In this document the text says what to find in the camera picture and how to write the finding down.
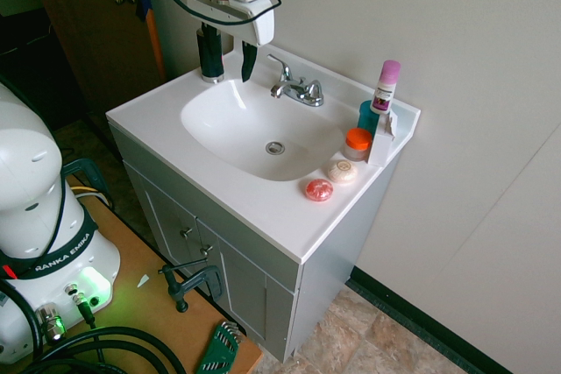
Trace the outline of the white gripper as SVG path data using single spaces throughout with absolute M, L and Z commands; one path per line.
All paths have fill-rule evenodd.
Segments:
M 241 79 L 249 81 L 257 60 L 257 46 L 273 40 L 272 0 L 187 0 L 187 6 L 205 23 L 202 25 L 204 67 L 221 66 L 220 30 L 243 40 Z

